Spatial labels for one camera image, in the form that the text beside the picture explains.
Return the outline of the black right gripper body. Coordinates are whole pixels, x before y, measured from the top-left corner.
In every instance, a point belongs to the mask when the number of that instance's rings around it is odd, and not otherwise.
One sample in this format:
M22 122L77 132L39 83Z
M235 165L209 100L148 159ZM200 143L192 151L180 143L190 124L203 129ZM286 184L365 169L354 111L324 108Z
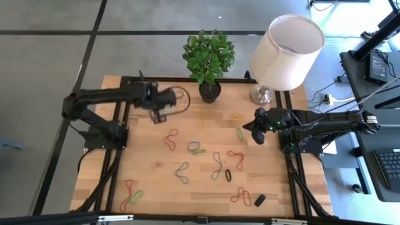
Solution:
M290 112L280 107L271 108L268 111L260 107L255 111L254 115L254 127L262 133L289 129L293 126Z

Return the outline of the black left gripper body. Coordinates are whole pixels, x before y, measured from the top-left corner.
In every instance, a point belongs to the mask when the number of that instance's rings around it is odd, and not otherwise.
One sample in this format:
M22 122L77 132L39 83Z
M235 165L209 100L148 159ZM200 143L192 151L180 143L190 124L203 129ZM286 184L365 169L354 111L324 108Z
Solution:
M176 105L176 94L171 88L158 90L157 82L136 82L134 84L135 108L164 109Z

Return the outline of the red rubber band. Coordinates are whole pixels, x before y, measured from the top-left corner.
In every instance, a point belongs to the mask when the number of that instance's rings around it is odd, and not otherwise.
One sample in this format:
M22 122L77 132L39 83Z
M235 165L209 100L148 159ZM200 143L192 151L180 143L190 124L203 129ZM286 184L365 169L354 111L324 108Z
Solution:
M179 131L177 129L171 129L169 134L163 139L164 144L166 144L170 151L174 151L176 149L176 143L171 139L174 136L177 136Z
M242 198L245 206L249 207L252 205L250 193L243 187L237 189L237 193L231 197L231 202L236 203Z
M130 201L130 198L133 194L133 191L132 191L133 184L134 184L134 181L132 179L128 179L125 182L125 187L127 189L127 197L125 198L125 200L121 203L121 205L119 207L119 210L121 213L124 213L126 211L126 206L127 206L128 202Z
M239 161L238 161L238 163L237 163L237 170L238 170L238 171L242 171L242 170L244 169L244 166L243 166L244 154L243 154L243 153L241 153L241 152L229 151L229 152L227 153L227 155L228 155L228 156L231 156L231 157L237 156L237 157L239 158Z

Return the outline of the white paper sheet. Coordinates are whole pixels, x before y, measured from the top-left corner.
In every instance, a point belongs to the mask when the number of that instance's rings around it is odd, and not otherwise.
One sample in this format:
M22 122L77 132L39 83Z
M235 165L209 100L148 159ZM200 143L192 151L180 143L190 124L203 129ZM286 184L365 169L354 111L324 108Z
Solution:
M332 141L322 146L321 155L323 156L325 154L337 154L337 147L335 141Z

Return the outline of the white shade table lamp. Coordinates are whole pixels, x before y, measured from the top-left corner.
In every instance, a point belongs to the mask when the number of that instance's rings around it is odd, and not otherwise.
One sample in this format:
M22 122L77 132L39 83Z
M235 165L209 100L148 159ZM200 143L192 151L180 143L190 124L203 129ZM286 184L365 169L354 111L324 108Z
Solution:
M286 14L274 19L249 62L257 82L250 92L251 101L263 106L272 101L272 91L300 86L324 43L322 29L304 16Z

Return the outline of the green potted plant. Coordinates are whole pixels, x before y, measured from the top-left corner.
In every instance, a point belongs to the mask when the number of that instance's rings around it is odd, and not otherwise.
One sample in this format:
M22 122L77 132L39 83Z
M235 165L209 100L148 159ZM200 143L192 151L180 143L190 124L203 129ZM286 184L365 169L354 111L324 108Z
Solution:
M235 62L233 42L221 30L208 34L202 29L197 36L188 36L183 49L182 58L191 72L189 77L197 81L202 100L208 104L215 102L221 93L218 79Z

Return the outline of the black desk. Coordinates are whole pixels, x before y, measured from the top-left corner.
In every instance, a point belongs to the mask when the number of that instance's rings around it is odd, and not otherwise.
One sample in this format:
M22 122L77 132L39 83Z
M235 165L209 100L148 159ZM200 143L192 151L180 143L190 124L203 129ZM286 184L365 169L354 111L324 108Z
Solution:
M389 189L374 155L375 151L400 149L400 127L383 127L376 134L356 134L356 137L378 199L382 202L400 203L400 192Z
M348 52L342 52L340 58L355 98L368 96L380 88L380 86L365 80L365 61L354 60ZM388 59L394 66L395 75L400 76L400 52L389 52ZM364 108L374 114L380 125L400 128L400 109L376 109L374 107L376 104L400 96L400 79L394 82L394 85L390 84L389 86L392 90L385 87L383 91L386 92L375 94L361 103L359 108Z

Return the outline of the black electronics box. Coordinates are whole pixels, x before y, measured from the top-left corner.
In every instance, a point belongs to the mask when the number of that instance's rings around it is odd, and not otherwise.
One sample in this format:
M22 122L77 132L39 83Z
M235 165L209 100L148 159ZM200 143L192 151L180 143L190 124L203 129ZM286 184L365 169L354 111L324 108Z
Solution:
M377 85L388 82L389 68L387 59L381 52L370 52L366 59L365 80Z

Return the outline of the black keyboard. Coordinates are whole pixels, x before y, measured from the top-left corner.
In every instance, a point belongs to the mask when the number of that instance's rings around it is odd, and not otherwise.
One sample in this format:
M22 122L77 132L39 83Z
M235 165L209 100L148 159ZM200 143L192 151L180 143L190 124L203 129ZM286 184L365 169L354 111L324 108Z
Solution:
M400 193L400 149L374 151L374 155L389 190Z

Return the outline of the black diagonal beam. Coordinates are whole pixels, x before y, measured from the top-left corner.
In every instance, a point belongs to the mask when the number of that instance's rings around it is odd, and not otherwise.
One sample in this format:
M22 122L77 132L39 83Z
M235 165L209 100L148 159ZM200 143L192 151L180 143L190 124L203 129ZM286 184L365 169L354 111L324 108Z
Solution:
M400 28L400 12L397 13L390 21L388 21L370 40L364 43L357 51L350 51L349 54L354 60L361 61L370 51L372 51L379 43L384 41L395 30Z

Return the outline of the grey floor object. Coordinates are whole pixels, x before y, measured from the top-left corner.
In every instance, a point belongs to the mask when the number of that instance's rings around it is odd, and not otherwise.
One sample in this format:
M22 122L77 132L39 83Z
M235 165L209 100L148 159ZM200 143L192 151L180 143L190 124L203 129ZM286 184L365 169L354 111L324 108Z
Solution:
M0 149L4 149L4 148L14 148L14 149L20 150L20 149L24 148L24 144L20 143L20 142L0 138Z

